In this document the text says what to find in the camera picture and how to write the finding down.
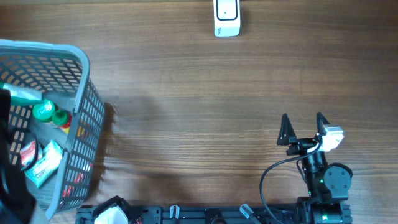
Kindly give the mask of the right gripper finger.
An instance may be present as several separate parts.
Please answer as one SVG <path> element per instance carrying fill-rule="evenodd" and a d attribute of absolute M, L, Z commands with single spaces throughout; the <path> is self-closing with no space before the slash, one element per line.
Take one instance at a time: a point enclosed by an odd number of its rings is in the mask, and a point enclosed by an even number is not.
<path fill-rule="evenodd" d="M 282 115 L 281 126 L 279 135 L 277 138 L 278 146 L 288 146 L 295 144 L 297 142 L 297 137 L 290 122 L 288 115 L 285 113 Z"/>
<path fill-rule="evenodd" d="M 325 134 L 325 126 L 329 125 L 329 121 L 323 116 L 321 112 L 317 113 L 317 133 Z"/>

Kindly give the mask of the red sauce bottle green cap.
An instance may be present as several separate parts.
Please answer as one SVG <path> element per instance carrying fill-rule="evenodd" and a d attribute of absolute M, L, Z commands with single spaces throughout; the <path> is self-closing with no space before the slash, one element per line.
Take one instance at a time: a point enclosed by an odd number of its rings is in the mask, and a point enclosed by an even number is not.
<path fill-rule="evenodd" d="M 57 110 L 52 114 L 53 123 L 58 126 L 65 134 L 69 133 L 72 117 L 66 110 Z"/>

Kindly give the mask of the teal wet wipes pack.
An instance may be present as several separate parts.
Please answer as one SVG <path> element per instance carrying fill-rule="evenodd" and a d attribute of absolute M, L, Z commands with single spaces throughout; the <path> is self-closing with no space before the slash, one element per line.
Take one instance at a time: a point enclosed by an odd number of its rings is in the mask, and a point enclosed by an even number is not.
<path fill-rule="evenodd" d="M 63 159 L 63 149 L 57 142 L 51 140 L 44 148 L 43 156 L 27 171 L 25 175 L 33 181 L 39 189 L 40 186 L 58 169 Z"/>

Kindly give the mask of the green lid jar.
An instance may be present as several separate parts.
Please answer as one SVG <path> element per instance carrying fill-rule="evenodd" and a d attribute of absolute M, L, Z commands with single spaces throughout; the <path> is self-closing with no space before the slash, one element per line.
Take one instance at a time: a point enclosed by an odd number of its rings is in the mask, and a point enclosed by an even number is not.
<path fill-rule="evenodd" d="M 42 123 L 52 122 L 53 112 L 58 110 L 58 105 L 51 100 L 44 99 L 43 103 L 33 106 L 32 112 L 35 119 Z"/>

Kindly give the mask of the small red white packet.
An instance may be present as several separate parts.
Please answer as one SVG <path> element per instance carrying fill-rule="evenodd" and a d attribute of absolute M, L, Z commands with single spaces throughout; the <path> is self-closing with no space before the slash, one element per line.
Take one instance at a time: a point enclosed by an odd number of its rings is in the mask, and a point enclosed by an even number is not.
<path fill-rule="evenodd" d="M 43 156 L 40 144 L 36 140 L 31 141 L 20 150 L 22 168 L 31 167 Z"/>

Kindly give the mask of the green 3M gloves packet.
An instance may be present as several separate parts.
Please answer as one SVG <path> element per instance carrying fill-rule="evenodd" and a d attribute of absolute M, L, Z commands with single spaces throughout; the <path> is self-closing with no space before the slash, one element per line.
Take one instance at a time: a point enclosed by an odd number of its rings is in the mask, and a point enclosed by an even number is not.
<path fill-rule="evenodd" d="M 42 93 L 32 88 L 15 86 L 10 83 L 1 82 L 1 89 L 9 90 L 11 94 L 11 105 L 29 106 L 44 102 Z"/>

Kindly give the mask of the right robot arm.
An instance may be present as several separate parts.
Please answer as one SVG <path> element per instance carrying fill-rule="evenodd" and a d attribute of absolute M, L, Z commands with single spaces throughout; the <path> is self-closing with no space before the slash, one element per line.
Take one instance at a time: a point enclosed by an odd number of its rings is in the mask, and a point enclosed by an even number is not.
<path fill-rule="evenodd" d="M 293 209 L 293 223 L 351 223 L 348 200 L 353 172 L 342 163 L 326 161 L 326 153 L 336 149 L 344 138 L 341 127 L 330 124 L 317 113 L 317 133 L 298 138 L 289 117 L 282 115 L 278 146 L 287 146 L 288 156 L 297 156 L 300 175 L 308 196 L 299 197 Z"/>

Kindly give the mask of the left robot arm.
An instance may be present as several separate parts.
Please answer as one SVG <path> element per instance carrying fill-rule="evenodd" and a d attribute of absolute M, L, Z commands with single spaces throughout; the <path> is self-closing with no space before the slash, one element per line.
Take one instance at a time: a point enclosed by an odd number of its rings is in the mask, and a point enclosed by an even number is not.
<path fill-rule="evenodd" d="M 36 162 L 38 149 L 35 149 L 32 163 L 26 167 L 12 164 L 9 157 L 9 145 L 14 141 L 15 133 L 30 132 L 27 128 L 8 128 L 10 107 L 10 91 L 1 90 L 1 223 L 47 223 L 25 182 L 24 172 Z"/>

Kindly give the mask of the white barcode scanner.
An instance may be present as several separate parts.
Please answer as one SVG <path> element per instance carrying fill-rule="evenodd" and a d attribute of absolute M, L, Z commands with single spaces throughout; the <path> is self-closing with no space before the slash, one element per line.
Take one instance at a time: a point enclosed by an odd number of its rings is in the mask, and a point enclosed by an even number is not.
<path fill-rule="evenodd" d="M 214 35 L 235 37 L 241 28 L 240 0 L 213 0 Z"/>

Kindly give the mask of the grey plastic shopping basket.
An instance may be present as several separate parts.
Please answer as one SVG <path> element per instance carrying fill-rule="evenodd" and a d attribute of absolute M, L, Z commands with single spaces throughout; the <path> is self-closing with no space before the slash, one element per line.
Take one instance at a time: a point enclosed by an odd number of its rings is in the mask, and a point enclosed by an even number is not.
<path fill-rule="evenodd" d="M 87 198 L 101 130 L 104 102 L 89 78 L 90 62 L 84 51 L 72 45 L 1 40 L 1 81 L 42 92 L 72 116 L 68 133 L 33 117 L 31 106 L 12 106 L 9 128 L 22 127 L 9 146 L 10 159 L 38 140 L 42 147 L 55 141 L 63 149 L 58 169 L 40 186 L 26 180 L 47 219 L 79 207 Z"/>

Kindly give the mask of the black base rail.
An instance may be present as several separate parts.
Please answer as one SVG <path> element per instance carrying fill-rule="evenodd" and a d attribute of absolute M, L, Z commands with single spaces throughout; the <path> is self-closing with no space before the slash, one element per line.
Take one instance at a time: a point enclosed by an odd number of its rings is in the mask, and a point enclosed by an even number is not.
<path fill-rule="evenodd" d="M 272 218 L 264 207 L 242 204 L 231 207 L 170 207 L 130 205 L 115 196 L 100 205 L 84 205 L 76 211 L 77 224 L 135 223 L 135 224 L 211 224 L 211 223 L 352 223 L 347 204 L 312 204 L 306 197 L 297 203 L 269 206 Z"/>

